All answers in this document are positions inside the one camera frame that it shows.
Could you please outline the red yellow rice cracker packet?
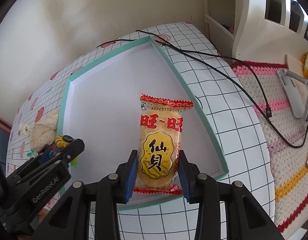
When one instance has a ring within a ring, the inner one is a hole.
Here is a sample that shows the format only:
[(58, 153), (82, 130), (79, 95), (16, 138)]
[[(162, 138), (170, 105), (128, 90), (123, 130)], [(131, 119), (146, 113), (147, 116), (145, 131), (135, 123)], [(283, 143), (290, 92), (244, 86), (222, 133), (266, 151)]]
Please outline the red yellow rice cracker packet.
[(137, 178), (134, 192), (180, 194), (176, 182), (183, 112), (192, 101), (140, 96)]

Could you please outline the teal white shallow box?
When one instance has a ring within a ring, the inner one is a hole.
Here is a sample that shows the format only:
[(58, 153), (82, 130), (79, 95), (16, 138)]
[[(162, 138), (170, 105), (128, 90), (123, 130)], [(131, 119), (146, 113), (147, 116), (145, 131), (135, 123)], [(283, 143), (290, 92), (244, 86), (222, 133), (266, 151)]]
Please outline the teal white shallow box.
[(220, 180), (229, 170), (205, 113), (166, 53), (146, 36), (95, 59), (70, 76), (59, 110), (57, 133), (82, 139), (85, 150), (60, 196), (74, 181), (97, 182), (125, 163), (138, 148), (141, 94), (190, 100), (181, 150), (190, 163)]

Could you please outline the cream lace cloth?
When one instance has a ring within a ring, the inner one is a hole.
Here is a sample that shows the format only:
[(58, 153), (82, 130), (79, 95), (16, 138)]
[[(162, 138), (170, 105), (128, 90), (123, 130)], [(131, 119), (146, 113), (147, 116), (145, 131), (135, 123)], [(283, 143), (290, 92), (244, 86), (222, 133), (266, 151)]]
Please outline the cream lace cloth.
[(38, 153), (46, 145), (53, 143), (56, 137), (57, 123), (59, 110), (54, 110), (49, 113), (42, 120), (34, 124), (30, 133), (31, 149)]

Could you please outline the pomegranate grid tablecloth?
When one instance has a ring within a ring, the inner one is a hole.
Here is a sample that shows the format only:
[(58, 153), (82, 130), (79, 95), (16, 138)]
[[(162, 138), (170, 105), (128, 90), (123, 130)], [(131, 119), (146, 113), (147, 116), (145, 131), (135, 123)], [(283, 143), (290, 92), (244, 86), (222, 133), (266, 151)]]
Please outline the pomegranate grid tablecloth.
[[(200, 66), (192, 59), (168, 48), (165, 52), (193, 90), (225, 152), (229, 173), (223, 183), (240, 180), (251, 191), (271, 218), (275, 216), (274, 179), (268, 146), (253, 105), (237, 87), (232, 68), (216, 57), (216, 48), (190, 23), (163, 24), (150, 28), (173, 45), (197, 50), (204, 61)], [(15, 116), (6, 156), (5, 172), (11, 174), (27, 159), (31, 151), (29, 138), (19, 132), (21, 123), (33, 124), (36, 116), (45, 115), (61, 104), (65, 80), (93, 60), (116, 48), (105, 44), (67, 65), (41, 85), (23, 103)], [(198, 206), (176, 198), (165, 204), (119, 212), (122, 239), (193, 239)]]

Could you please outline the white bed frame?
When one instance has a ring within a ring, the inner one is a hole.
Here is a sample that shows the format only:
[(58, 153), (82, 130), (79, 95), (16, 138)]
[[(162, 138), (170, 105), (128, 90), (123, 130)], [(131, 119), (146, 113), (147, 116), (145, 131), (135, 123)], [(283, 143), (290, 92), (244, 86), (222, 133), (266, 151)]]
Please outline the white bed frame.
[(308, 52), (308, 15), (298, 0), (204, 0), (204, 19), (223, 56), (283, 63)]

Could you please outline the white plastic hair claw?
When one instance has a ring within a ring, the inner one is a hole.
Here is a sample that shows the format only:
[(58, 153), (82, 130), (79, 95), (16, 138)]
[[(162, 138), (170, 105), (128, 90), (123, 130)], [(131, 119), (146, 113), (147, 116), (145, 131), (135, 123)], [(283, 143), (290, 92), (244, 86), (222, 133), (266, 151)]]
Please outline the white plastic hair claw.
[(31, 127), (27, 124), (20, 124), (19, 131), (24, 134), (29, 134), (31, 132)]

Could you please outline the crocheted striped blanket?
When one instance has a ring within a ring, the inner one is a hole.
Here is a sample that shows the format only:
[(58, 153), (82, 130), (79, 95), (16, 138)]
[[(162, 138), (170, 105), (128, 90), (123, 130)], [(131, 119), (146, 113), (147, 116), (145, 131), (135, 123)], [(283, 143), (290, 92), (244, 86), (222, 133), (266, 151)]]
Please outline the crocheted striped blanket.
[(231, 65), (244, 90), (257, 103), (275, 185), (274, 223), (285, 239), (308, 219), (308, 130), (294, 117), (277, 72), (285, 64), (238, 61)]

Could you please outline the white phone stand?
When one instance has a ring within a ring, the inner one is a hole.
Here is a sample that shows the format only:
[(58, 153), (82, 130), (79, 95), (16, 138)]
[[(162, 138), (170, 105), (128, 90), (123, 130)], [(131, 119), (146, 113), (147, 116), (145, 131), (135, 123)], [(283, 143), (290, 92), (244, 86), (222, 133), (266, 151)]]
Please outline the white phone stand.
[(294, 82), (296, 80), (308, 87), (308, 78), (306, 79), (288, 69), (278, 70), (277, 75), (288, 97), (294, 117), (308, 123), (308, 94), (306, 103), (303, 103), (296, 83)]

